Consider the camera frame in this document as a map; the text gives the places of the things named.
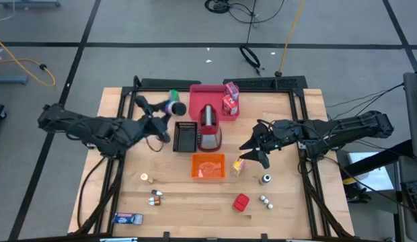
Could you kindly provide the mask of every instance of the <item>orange plastic bin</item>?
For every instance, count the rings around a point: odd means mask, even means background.
[[[225,154],[192,154],[192,178],[225,178]]]

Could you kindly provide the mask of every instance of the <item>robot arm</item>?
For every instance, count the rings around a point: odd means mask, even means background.
[[[135,103],[144,111],[138,120],[128,118],[91,118],[70,112],[60,104],[45,105],[38,118],[39,128],[47,132],[64,132],[71,140],[81,140],[84,145],[92,144],[102,156],[117,159],[142,138],[156,135],[161,142],[168,143],[167,123],[172,114],[184,115],[186,106],[169,100],[159,104],[149,104],[138,95]],[[165,112],[165,115],[154,117],[153,112]]]
[[[252,149],[242,159],[261,162],[265,169],[270,167],[267,154],[273,150],[299,142],[305,145],[310,159],[325,155],[330,149],[345,145],[364,137],[387,138],[393,126],[386,114],[369,111],[361,116],[340,120],[275,120],[268,123],[258,120],[253,127],[250,140],[240,150]]]

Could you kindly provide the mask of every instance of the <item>wooden tabletop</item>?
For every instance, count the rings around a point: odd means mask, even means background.
[[[99,116],[115,117],[121,88],[105,88],[101,99]],[[157,103],[167,98],[166,92],[140,92],[149,103]],[[180,93],[180,100],[188,104],[189,93]],[[305,101],[310,119],[326,120],[326,110],[321,90],[305,89]],[[218,153],[226,157],[226,178],[216,181],[200,181],[190,176],[191,154],[172,152],[172,143],[166,144],[161,152],[149,149],[146,142],[140,142],[126,154],[122,186],[117,212],[143,214],[142,225],[115,225],[114,236],[121,237],[162,237],[169,231],[171,237],[220,237],[220,238],[260,238],[267,233],[270,239],[310,239],[309,219],[305,205],[301,175],[297,171],[298,153],[296,145],[282,148],[269,155],[270,169],[264,170],[260,163],[247,161],[246,168],[239,177],[229,173],[232,163],[240,155],[238,147],[250,138],[256,119],[268,121],[291,119],[289,97],[283,93],[240,93],[240,116],[234,122],[221,122],[222,147]],[[134,119],[142,116],[135,108]],[[175,121],[189,121],[189,115],[172,118],[168,129],[174,134]],[[149,139],[154,148],[159,141]],[[334,153],[327,156],[335,159]],[[81,181],[100,160],[97,150],[88,152]],[[344,195],[338,166],[332,161],[319,163],[319,172],[326,205],[340,224],[354,234],[352,222]],[[99,202],[106,162],[89,178],[83,196],[82,222],[91,214]],[[154,184],[146,184],[140,175],[147,173],[155,179]],[[261,186],[258,180],[265,173],[272,181]],[[163,192],[161,206],[149,206],[147,201],[156,189]],[[238,194],[250,198],[244,212],[232,209]],[[265,195],[274,205],[269,210],[259,200]],[[76,200],[69,231],[77,229]],[[317,227],[322,235],[320,215],[317,206],[315,215]],[[104,211],[107,221],[110,205]]]

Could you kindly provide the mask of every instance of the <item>red plastic tray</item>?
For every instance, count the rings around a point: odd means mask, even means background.
[[[189,95],[189,116],[198,121],[201,109],[210,104],[216,109],[220,121],[234,121],[240,115],[239,98],[237,98],[237,113],[234,116],[226,116],[223,113],[222,98],[224,97],[224,85],[191,85]]]

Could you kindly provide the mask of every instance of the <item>concrete floor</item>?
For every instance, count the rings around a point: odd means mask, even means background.
[[[248,25],[228,14],[208,12],[201,1],[101,0],[88,42],[147,43],[141,48],[84,48],[66,108],[89,116],[96,114],[104,87],[130,85],[132,77],[194,79],[221,83],[226,78],[256,77],[237,48],[150,48],[150,43],[241,43]],[[253,1],[237,1],[252,6]],[[417,0],[389,0],[409,44],[417,44]],[[36,119],[44,104],[59,100],[69,76],[78,43],[95,0],[62,0],[62,7],[17,10],[16,16],[0,22],[4,42],[70,42],[74,47],[12,47],[18,58],[33,58],[48,65],[56,87],[44,87],[30,79],[26,86],[0,85],[0,103],[8,118],[0,128],[0,240],[6,240],[37,163],[46,134]],[[260,19],[271,16],[279,0],[259,1]],[[251,43],[284,43],[298,8],[288,0],[279,15],[252,29]],[[0,18],[11,13],[0,7]],[[306,1],[295,28],[295,44],[402,44],[382,0]],[[253,48],[265,71],[273,76],[281,48]],[[5,52],[0,58],[8,59]],[[26,66],[50,81],[37,66]],[[305,75],[310,88],[320,88],[327,105],[388,89],[413,71],[406,52],[399,50],[288,50],[284,75]],[[1,65],[0,75],[16,75],[14,64]],[[329,109],[335,116],[354,105]],[[406,101],[396,89],[375,102],[371,109],[388,114],[395,132],[389,139],[371,142],[390,147],[410,137]],[[372,151],[360,144],[347,151]],[[65,235],[77,195],[87,150],[63,135],[54,137],[20,239]],[[356,235],[365,239],[393,236],[392,214],[369,206],[350,206]]]

